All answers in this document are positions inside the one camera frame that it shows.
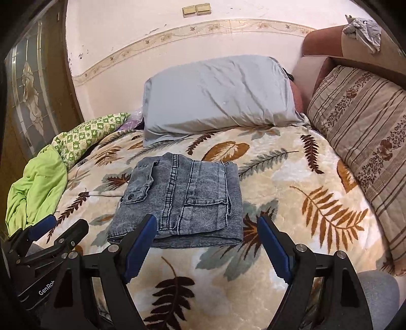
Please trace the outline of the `green bed sheet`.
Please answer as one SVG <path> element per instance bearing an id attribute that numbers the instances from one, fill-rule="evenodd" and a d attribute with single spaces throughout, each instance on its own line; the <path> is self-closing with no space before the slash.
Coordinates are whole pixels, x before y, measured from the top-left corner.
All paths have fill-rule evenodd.
<path id="1" fill-rule="evenodd" d="M 10 187 L 5 219 L 8 234 L 54 214 L 66 185 L 67 168 L 49 144 L 26 164 L 22 178 Z"/>

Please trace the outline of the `brown striped floral cushion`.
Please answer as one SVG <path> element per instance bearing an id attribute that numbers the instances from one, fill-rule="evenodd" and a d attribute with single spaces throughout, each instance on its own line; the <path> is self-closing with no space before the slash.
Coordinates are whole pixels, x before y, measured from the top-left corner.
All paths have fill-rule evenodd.
<path id="1" fill-rule="evenodd" d="M 395 274 L 405 275 L 405 90 L 338 65 L 314 92 L 307 116 L 355 176 L 381 223 Z"/>

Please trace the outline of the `brass wall switch plates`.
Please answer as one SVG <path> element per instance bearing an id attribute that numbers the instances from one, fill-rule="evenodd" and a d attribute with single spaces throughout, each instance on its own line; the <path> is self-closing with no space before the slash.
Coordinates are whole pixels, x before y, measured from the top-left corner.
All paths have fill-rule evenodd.
<path id="1" fill-rule="evenodd" d="M 183 17 L 188 16 L 203 16 L 211 14 L 211 4 L 204 3 L 204 4 L 196 4 L 192 6 L 186 6 L 182 8 L 182 15 Z"/>

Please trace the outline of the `wooden door with glass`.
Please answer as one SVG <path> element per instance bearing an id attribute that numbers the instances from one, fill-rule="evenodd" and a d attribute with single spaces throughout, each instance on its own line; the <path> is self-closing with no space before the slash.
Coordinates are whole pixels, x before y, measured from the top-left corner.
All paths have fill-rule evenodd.
<path id="1" fill-rule="evenodd" d="M 1 175 L 7 179 L 18 179 L 55 136 L 83 122 L 68 65 L 66 16 L 67 1 L 42 1 L 4 60 Z"/>

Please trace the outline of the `light grey pillow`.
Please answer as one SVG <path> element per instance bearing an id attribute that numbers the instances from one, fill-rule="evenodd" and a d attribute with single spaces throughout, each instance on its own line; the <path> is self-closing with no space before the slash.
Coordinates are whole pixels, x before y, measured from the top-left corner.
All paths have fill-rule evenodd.
<path id="1" fill-rule="evenodd" d="M 142 111 L 144 146 L 224 128 L 306 123 L 288 74 L 259 55 L 170 67 L 146 81 Z"/>

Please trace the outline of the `crumpled grey cloth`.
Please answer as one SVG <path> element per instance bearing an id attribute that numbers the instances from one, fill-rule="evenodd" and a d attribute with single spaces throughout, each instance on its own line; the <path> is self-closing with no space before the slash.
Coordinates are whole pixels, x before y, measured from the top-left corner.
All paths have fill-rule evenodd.
<path id="1" fill-rule="evenodd" d="M 371 54 L 381 50 L 381 26 L 374 20 L 345 16 L 348 24 L 343 28 L 343 34 L 364 44 Z"/>

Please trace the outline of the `green patterned quilt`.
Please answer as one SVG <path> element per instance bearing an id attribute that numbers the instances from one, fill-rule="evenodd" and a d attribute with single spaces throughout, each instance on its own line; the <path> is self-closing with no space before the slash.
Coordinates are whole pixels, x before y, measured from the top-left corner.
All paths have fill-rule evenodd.
<path id="1" fill-rule="evenodd" d="M 52 145 L 69 171 L 91 146 L 116 131 L 128 117 L 128 113 L 116 113 L 88 120 L 70 131 L 59 133 Z"/>

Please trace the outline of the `cream leaf-print blanket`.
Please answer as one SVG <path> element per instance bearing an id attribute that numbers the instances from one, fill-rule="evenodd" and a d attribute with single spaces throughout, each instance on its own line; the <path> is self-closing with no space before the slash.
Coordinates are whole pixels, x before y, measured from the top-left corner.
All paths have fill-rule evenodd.
<path id="1" fill-rule="evenodd" d="M 107 231 L 144 157 L 177 153 L 238 165 L 243 201 L 241 243 L 187 250 L 152 249 L 129 292 L 149 329 L 264 329 L 286 284 L 273 270 L 257 233 L 268 215 L 312 251 L 347 253 L 367 293 L 402 298 L 380 223 L 329 143 L 304 127 L 234 128 L 144 147 L 141 131 L 118 131 L 68 173 L 56 210 L 58 226 L 39 242 L 50 246 L 78 219 L 90 225 L 84 254 L 107 246 Z"/>

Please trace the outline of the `grey-blue denim pants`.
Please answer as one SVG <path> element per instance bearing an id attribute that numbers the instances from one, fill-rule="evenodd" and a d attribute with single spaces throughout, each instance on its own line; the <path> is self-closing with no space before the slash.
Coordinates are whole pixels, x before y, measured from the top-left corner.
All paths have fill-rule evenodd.
<path id="1" fill-rule="evenodd" d="M 156 218 L 155 248 L 241 243 L 244 216 L 237 164 L 174 153 L 141 159 L 110 223 L 108 242 L 120 242 L 148 214 Z"/>

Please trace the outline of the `blue jeans on operator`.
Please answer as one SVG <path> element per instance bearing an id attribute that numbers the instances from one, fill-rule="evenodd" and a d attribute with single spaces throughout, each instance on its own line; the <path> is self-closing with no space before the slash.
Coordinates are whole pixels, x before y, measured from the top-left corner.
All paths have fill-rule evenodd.
<path id="1" fill-rule="evenodd" d="M 358 273 L 373 329 L 385 329 L 399 309 L 400 291 L 393 276 L 380 271 Z"/>

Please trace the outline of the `brown upholstered headboard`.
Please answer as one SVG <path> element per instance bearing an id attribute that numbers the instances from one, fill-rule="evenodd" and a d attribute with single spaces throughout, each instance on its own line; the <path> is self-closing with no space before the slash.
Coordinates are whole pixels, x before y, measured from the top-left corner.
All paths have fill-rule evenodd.
<path id="1" fill-rule="evenodd" d="M 380 51 L 372 54 L 344 34 L 342 25 L 316 29 L 306 35 L 292 71 L 294 99 L 302 101 L 300 112 L 307 112 L 314 92 L 337 65 L 372 72 L 405 88 L 405 52 L 386 31 L 381 34 Z"/>

